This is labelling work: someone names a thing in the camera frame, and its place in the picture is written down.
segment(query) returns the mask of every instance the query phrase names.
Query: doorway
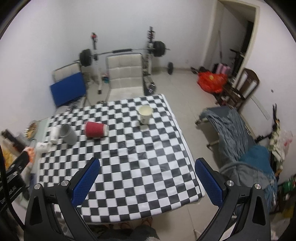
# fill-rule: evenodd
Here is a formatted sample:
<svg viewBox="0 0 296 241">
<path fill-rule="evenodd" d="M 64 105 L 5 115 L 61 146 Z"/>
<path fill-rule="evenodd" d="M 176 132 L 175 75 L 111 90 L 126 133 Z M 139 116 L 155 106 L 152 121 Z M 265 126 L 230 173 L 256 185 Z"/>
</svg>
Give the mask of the doorway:
<svg viewBox="0 0 296 241">
<path fill-rule="evenodd" d="M 218 0 L 203 66 L 216 72 L 218 63 L 235 80 L 244 68 L 257 32 L 258 9 L 236 0 Z"/>
</svg>

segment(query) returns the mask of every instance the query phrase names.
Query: barbell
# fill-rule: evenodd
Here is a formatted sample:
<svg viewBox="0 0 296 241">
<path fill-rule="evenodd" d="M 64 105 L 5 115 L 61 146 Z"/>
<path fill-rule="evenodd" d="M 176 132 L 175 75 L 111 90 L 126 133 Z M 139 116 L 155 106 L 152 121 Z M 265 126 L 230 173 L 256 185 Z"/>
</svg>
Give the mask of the barbell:
<svg viewBox="0 0 296 241">
<path fill-rule="evenodd" d="M 154 41 L 152 48 L 118 49 L 118 50 L 113 50 L 113 51 L 99 53 L 99 54 L 93 54 L 93 55 L 91 54 L 90 49 L 84 49 L 79 54 L 79 60 L 80 60 L 80 63 L 81 63 L 82 66 L 87 67 L 87 66 L 91 65 L 91 62 L 92 62 L 93 58 L 94 58 L 95 61 L 98 60 L 99 55 L 109 54 L 109 53 L 132 52 L 134 50 L 148 50 L 148 52 L 153 54 L 154 57 L 161 57 L 161 56 L 165 55 L 166 50 L 170 50 L 170 49 L 167 49 L 165 47 L 165 44 L 163 42 L 161 42 L 161 41 Z"/>
</svg>

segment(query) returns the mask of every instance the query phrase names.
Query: table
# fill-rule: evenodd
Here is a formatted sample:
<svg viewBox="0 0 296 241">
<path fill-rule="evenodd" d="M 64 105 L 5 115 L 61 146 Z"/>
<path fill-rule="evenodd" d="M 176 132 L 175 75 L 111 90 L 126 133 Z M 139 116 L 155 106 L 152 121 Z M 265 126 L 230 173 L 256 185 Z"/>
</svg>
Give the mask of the table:
<svg viewBox="0 0 296 241">
<path fill-rule="evenodd" d="M 149 125 L 138 121 L 137 108 L 153 108 Z M 86 121 L 109 126 L 109 136 L 89 139 Z M 52 116 L 50 129 L 70 123 L 78 142 L 69 146 L 59 139 L 42 155 L 38 181 L 57 185 L 72 176 L 92 157 L 100 160 L 99 175 L 77 210 L 87 223 L 110 223 L 164 213 L 204 195 L 195 176 L 194 161 L 164 95 L 111 101 Z M 62 214 L 55 205 L 58 218 Z"/>
</svg>

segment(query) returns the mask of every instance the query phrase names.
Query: metal screw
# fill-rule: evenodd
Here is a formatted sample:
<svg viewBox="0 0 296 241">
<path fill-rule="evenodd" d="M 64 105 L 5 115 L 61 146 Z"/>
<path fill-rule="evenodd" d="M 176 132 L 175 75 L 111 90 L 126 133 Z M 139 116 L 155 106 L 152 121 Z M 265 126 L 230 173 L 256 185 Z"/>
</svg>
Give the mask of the metal screw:
<svg viewBox="0 0 296 241">
<path fill-rule="evenodd" d="M 234 185 L 234 182 L 231 181 L 231 180 L 228 180 L 228 181 L 226 182 L 226 184 L 227 184 L 228 186 L 232 187 L 232 186 Z"/>
<path fill-rule="evenodd" d="M 255 184 L 255 188 L 256 188 L 256 189 L 261 189 L 260 184 L 256 183 L 256 184 Z"/>
<path fill-rule="evenodd" d="M 40 187 L 41 187 L 41 185 L 40 185 L 39 183 L 37 183 L 37 184 L 34 186 L 34 189 L 38 190 Z"/>
<path fill-rule="evenodd" d="M 62 186 L 67 186 L 67 185 L 68 185 L 68 183 L 69 183 L 69 181 L 68 181 L 68 180 L 63 180 L 63 181 L 61 182 L 61 185 L 62 185 Z"/>
</svg>

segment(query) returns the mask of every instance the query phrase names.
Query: plastic bag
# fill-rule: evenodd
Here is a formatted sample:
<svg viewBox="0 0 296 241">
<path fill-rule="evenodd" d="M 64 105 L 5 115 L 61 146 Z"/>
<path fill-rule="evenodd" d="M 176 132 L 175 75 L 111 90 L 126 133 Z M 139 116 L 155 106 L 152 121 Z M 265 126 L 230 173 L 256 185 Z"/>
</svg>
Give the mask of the plastic bag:
<svg viewBox="0 0 296 241">
<path fill-rule="evenodd" d="M 282 146 L 285 155 L 287 155 L 290 143 L 293 141 L 292 131 L 281 131 L 278 139 L 278 144 Z"/>
<path fill-rule="evenodd" d="M 212 72 L 200 72 L 197 83 L 208 93 L 221 93 L 222 86 L 226 84 L 228 76 L 226 74 L 213 74 Z"/>
</svg>

